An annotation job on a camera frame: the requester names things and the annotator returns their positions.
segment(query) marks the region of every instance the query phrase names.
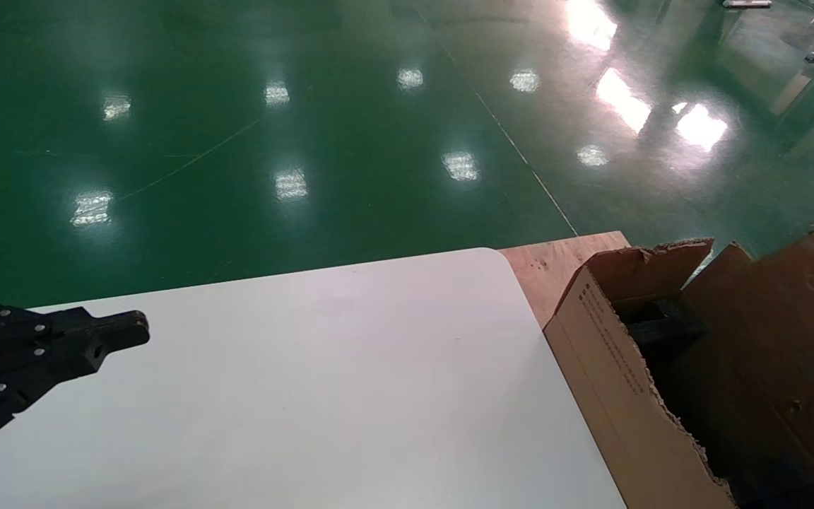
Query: open cardboard box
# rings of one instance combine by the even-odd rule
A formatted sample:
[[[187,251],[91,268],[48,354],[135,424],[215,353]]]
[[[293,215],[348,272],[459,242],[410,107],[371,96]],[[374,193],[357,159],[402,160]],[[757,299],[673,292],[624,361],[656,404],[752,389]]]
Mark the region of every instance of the open cardboard box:
[[[688,284],[711,248],[595,254],[545,337],[630,509],[736,506],[718,476],[744,506],[814,507],[814,231],[758,261],[729,245]],[[623,323],[660,298],[707,331],[661,374],[683,424]]]

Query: white tabletop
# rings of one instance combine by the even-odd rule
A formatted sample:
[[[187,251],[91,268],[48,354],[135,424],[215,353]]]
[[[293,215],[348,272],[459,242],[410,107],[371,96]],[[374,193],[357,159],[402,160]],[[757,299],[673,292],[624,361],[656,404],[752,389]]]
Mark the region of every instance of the white tabletop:
[[[152,339],[0,431],[1,508],[624,507],[498,252],[80,304]]]

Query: cardboard box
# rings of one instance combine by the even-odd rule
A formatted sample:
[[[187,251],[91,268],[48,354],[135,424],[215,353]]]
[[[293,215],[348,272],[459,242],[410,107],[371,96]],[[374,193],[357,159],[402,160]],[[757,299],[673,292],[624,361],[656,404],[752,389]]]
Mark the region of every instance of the cardboard box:
[[[687,284],[711,248],[594,255],[545,337],[630,509],[735,507],[709,463],[736,481],[742,505],[814,507],[814,232],[756,262],[730,245]],[[623,323],[668,298],[707,329],[662,373],[689,431]],[[781,466],[789,473],[776,481]]]

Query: floor line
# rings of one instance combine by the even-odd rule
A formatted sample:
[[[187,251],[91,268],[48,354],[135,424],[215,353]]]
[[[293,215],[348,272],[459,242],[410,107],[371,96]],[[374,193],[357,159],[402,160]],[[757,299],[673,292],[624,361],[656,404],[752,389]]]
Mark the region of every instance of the floor line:
[[[454,55],[452,55],[452,52],[450,52],[448,50],[448,46],[444,45],[444,43],[442,42],[442,39],[439,38],[438,33],[436,33],[435,29],[432,28],[432,24],[429,23],[428,19],[426,19],[426,15],[423,14],[423,11],[421,11],[420,9],[416,9],[416,13],[420,14],[420,18],[423,19],[423,22],[426,23],[427,28],[429,28],[430,32],[432,32],[432,36],[435,37],[435,42],[438,42],[440,48],[442,48],[443,51],[445,52],[445,54],[448,55],[449,60],[452,61],[452,66],[454,67],[454,70],[456,72],[458,72],[458,75],[462,76],[461,69],[458,67],[458,62],[456,62],[456,60],[454,60]],[[501,125],[501,121],[498,120],[498,118],[495,116],[495,113],[492,112],[490,107],[488,107],[488,104],[485,104],[484,99],[482,99],[482,96],[479,95],[479,92],[476,90],[476,87],[474,87],[471,83],[469,83],[469,81],[466,80],[466,78],[463,78],[463,81],[466,84],[466,86],[469,87],[469,90],[473,91],[476,98],[479,100],[479,103],[482,104],[482,107],[484,107],[485,111],[488,112],[488,115],[491,116],[491,118],[493,120],[495,120],[495,125],[498,126],[498,129],[501,129],[501,134],[503,134],[505,136],[505,138],[507,139],[507,141],[510,142],[511,147],[514,147],[514,151],[516,151],[517,155],[520,156],[520,159],[524,162],[524,165],[526,165],[526,167],[529,168],[530,173],[532,173],[533,177],[536,178],[536,182],[538,182],[539,187],[542,187],[542,190],[545,191],[545,194],[546,194],[546,196],[548,196],[548,199],[552,200],[552,205],[555,206],[555,209],[558,209],[559,213],[561,213],[561,216],[565,220],[565,223],[567,223],[567,225],[569,226],[571,231],[574,232],[574,236],[579,236],[579,233],[576,231],[576,228],[574,228],[574,225],[571,224],[571,220],[568,219],[567,213],[565,213],[565,210],[561,209],[561,206],[558,205],[558,201],[555,200],[555,197],[552,196],[551,191],[549,191],[548,187],[546,187],[545,183],[543,183],[542,178],[540,178],[539,174],[536,173],[536,169],[533,168],[533,165],[529,164],[529,161],[526,160],[526,156],[524,156],[523,152],[520,151],[520,148],[517,147],[517,143],[514,143],[514,139],[512,139],[509,134],[507,134],[507,130],[505,130],[505,126]]]
[[[245,132],[245,130],[247,130],[247,129],[249,129],[249,128],[252,128],[252,127],[253,127],[253,126],[255,126],[256,124],[258,124],[258,123],[259,123],[259,120],[262,120],[262,118],[261,118],[261,119],[256,119],[256,120],[253,120],[253,122],[251,122],[251,123],[247,124],[246,126],[244,126],[244,127],[240,128],[240,129],[239,129],[237,132],[235,132],[235,134],[230,135],[230,136],[229,136],[228,138],[226,138],[226,139],[223,139],[223,140],[222,140],[222,141],[220,141],[220,142],[219,142],[217,145],[215,145],[213,148],[210,148],[210,149],[208,149],[206,152],[203,152],[202,154],[200,154],[199,156],[197,156],[197,157],[195,157],[195,158],[191,159],[190,161],[185,162],[185,164],[183,164],[183,165],[179,165],[179,167],[178,167],[178,168],[175,168],[175,170],[169,171],[167,174],[165,174],[165,176],[162,176],[162,177],[156,178],[156,180],[153,180],[153,181],[152,181],[152,182],[150,182],[149,184],[146,184],[146,186],[144,186],[144,187],[140,187],[138,190],[134,191],[133,193],[130,193],[130,194],[125,194],[125,196],[120,197],[119,199],[117,199],[117,200],[115,200],[115,201],[120,201],[120,200],[123,200],[123,199],[129,199],[129,197],[132,197],[134,194],[139,194],[139,193],[142,193],[143,191],[146,191],[148,188],[150,188],[150,187],[152,187],[152,186],[155,186],[156,184],[159,184],[159,183],[161,183],[161,182],[163,182],[163,181],[167,180],[168,178],[171,178],[172,176],[175,176],[175,174],[177,174],[179,171],[183,170],[184,168],[187,168],[187,167],[188,167],[188,165],[194,164],[196,161],[198,161],[198,160],[200,160],[200,159],[202,159],[202,158],[206,157],[207,155],[209,155],[209,154],[210,154],[210,152],[215,151],[217,148],[222,147],[222,145],[224,145],[225,143],[228,143],[229,141],[232,141],[232,139],[237,138],[237,136],[239,136],[240,134],[242,134],[243,132]]]

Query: green epoxy floor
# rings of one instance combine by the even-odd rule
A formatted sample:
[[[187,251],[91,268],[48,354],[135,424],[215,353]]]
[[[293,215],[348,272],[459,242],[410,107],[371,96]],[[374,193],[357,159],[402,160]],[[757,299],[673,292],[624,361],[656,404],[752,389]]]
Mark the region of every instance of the green epoxy floor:
[[[0,0],[0,300],[814,225],[814,11]]]

